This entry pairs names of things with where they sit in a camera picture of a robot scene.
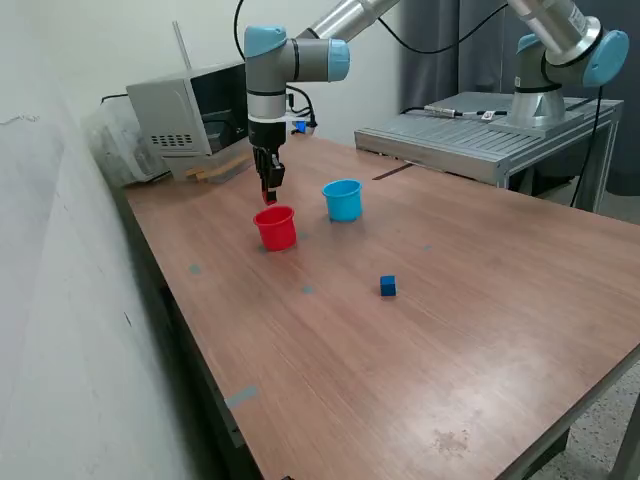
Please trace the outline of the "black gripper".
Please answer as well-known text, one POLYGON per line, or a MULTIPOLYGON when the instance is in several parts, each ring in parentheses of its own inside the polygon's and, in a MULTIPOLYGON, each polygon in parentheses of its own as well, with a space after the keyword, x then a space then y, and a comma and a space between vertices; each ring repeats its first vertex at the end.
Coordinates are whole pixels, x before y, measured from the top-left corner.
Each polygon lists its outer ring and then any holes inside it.
POLYGON ((249 142, 253 146, 256 171, 260 178, 261 192, 266 205, 277 202, 277 189, 282 185, 285 166, 279 160, 278 151, 268 151, 267 165, 263 149, 278 150, 286 143, 285 122, 261 123, 248 121, 249 142))

